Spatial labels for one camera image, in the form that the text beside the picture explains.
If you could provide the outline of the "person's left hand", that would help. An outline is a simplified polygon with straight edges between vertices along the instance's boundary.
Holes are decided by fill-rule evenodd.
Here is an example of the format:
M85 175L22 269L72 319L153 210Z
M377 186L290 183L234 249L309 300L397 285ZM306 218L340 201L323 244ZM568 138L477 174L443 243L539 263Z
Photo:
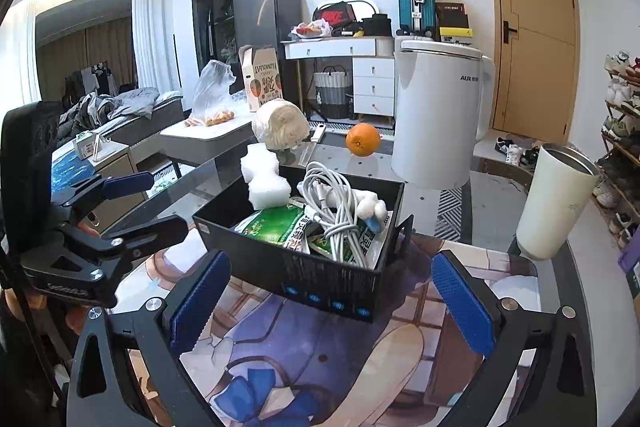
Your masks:
M2 289L1 296L8 306L11 314L18 320L25 323L25 313L22 311L18 302L16 292L13 289ZM38 294L35 291L27 291L27 306L31 310L42 311L48 307L48 298L46 295ZM76 335L80 335L87 320L89 308L87 306L71 306L67 309L65 315L66 326Z

